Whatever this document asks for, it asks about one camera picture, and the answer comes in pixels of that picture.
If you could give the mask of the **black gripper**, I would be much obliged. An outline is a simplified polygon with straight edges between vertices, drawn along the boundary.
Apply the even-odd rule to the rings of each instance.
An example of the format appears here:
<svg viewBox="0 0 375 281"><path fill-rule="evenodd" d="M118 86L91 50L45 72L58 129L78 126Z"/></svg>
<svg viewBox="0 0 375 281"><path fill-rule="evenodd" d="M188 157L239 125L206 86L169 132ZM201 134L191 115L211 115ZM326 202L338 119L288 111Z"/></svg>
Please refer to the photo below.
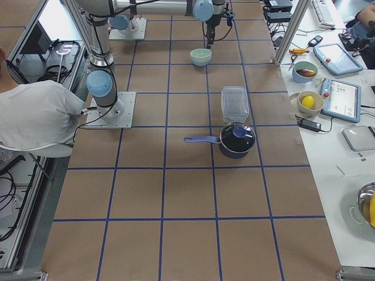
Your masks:
<svg viewBox="0 0 375 281"><path fill-rule="evenodd" d="M207 26L205 35L207 39L206 49L211 49L211 47L213 46L216 36L216 27L220 24L222 18L226 19L227 26L229 26L231 29L234 19L234 12L231 9L225 9L223 12L214 14L209 20L205 21L205 24Z"/></svg>

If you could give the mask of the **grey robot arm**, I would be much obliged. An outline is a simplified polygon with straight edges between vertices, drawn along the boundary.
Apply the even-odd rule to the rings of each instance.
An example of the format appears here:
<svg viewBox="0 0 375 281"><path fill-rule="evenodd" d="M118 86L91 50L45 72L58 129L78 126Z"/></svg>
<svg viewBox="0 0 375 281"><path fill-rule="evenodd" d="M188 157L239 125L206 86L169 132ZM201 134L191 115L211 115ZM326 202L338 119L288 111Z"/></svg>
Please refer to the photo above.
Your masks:
<svg viewBox="0 0 375 281"><path fill-rule="evenodd" d="M118 98L114 58L110 51L108 18L115 14L113 1L65 1L74 24L88 51L90 73L86 79L96 103L91 127L115 128L124 112Z"/></svg>

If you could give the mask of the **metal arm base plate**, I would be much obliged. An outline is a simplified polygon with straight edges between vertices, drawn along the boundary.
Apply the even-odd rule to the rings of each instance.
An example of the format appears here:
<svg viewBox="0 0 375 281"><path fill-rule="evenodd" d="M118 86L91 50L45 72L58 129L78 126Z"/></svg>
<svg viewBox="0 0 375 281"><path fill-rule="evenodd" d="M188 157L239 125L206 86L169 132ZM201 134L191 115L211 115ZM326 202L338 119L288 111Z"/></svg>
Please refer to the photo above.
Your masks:
<svg viewBox="0 0 375 281"><path fill-rule="evenodd" d="M131 129L134 115L136 92L119 91L117 92L117 102L110 109L98 107L94 98L91 99L91 107L94 110L89 111L85 121L85 129Z"/></svg>

